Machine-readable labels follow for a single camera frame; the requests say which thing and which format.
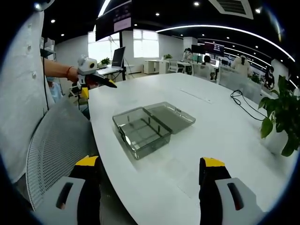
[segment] person's arm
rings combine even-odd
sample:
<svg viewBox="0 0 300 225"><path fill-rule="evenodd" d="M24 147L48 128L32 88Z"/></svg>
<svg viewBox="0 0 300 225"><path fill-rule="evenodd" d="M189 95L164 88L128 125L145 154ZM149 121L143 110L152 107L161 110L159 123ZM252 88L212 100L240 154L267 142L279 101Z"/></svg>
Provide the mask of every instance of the person's arm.
<svg viewBox="0 0 300 225"><path fill-rule="evenodd" d="M78 72L76 68L70 68L70 66L42 58L42 61L43 60L45 60L45 76L67 78L72 82L76 82L78 80Z"/></svg>

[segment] white shirt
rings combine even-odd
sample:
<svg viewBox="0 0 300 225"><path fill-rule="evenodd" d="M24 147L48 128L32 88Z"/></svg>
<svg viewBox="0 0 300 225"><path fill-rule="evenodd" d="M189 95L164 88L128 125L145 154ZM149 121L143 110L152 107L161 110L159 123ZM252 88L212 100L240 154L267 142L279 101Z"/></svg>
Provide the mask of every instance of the white shirt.
<svg viewBox="0 0 300 225"><path fill-rule="evenodd" d="M245 63L243 65L241 57L235 58L235 60L231 64L231 68L237 70L241 75L245 77L248 77L248 75L251 74L251 68L249 62L245 60Z"/></svg>
<svg viewBox="0 0 300 225"><path fill-rule="evenodd" d="M11 181L25 173L33 132L47 111L40 39L44 13L34 13L8 49L0 76L0 149ZM54 100L46 84L48 104Z"/></svg>

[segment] desk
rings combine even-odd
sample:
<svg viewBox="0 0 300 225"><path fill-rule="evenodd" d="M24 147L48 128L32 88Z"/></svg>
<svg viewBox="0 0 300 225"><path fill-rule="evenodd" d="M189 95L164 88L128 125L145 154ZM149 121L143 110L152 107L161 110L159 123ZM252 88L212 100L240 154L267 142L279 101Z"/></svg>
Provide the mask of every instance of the desk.
<svg viewBox="0 0 300 225"><path fill-rule="evenodd" d="M159 72L159 62L161 60L145 60L144 74L155 74Z"/></svg>
<svg viewBox="0 0 300 225"><path fill-rule="evenodd" d="M263 211L279 198L298 152L275 157L265 149L260 143L261 123L236 105L231 93L215 83L176 73L122 81L117 89L90 90L90 121L99 154L116 193L137 224L199 225L198 173L204 156L223 161L230 175L256 194ZM136 161L115 135L112 116L163 101L186 111L196 122Z"/></svg>

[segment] ceiling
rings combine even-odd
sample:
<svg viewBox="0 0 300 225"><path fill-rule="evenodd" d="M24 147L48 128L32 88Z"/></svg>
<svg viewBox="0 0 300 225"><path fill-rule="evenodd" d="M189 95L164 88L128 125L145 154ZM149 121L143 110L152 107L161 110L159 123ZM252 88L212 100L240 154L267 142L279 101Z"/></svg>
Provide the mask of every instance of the ceiling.
<svg viewBox="0 0 300 225"><path fill-rule="evenodd" d="M111 0L106 11L126 1ZM199 42L215 41L225 47L256 56L267 63L270 63L272 59L282 60L290 69L293 81L300 84L299 79L296 78L298 75L297 63L300 62L300 45L296 40L298 37L296 35L297 30L294 28L294 17L298 12L297 7L293 7L291 0L286 0L285 4L278 4L276 1L248 0L253 19L221 14L209 0L197 1L199 6L196 7L193 4L195 0L133 0L133 20L137 24L135 28L161 30L182 25L208 24L233 27L255 33L282 47L295 58L296 63L266 41L238 31L220 28L184 28L161 32L161 34L177 37L183 35L183 37L205 38ZM214 1L228 4L233 0ZM92 31L104 0L85 0L84 3L56 0L45 11L43 36L59 43ZM261 9L260 14L255 12L257 8ZM226 49L226 51L230 54L238 54L233 50ZM267 65L253 57L248 57L261 66Z"/></svg>

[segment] chair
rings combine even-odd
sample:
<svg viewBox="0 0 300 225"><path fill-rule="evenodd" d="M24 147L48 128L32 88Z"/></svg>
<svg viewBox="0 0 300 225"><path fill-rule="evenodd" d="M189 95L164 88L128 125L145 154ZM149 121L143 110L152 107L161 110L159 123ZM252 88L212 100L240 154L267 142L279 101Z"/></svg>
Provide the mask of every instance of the chair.
<svg viewBox="0 0 300 225"><path fill-rule="evenodd" d="M219 84L231 90L243 91L247 78L242 76L235 69L220 66Z"/></svg>
<svg viewBox="0 0 300 225"><path fill-rule="evenodd" d="M96 154L91 123L67 97L62 98L41 120L30 142L26 182L33 209L55 182L70 174L78 160Z"/></svg>
<svg viewBox="0 0 300 225"><path fill-rule="evenodd" d="M259 104L262 97L261 97L262 87L260 84L251 81L250 79L247 80L247 84L244 88L243 95L252 100L253 102Z"/></svg>
<svg viewBox="0 0 300 225"><path fill-rule="evenodd" d="M168 71L170 72L175 72L178 73L178 65L177 65L177 61L176 60L169 60L169 69Z"/></svg>
<svg viewBox="0 0 300 225"><path fill-rule="evenodd" d="M195 66L196 70L194 76L200 77L206 80L210 80L210 68L206 65L197 65Z"/></svg>

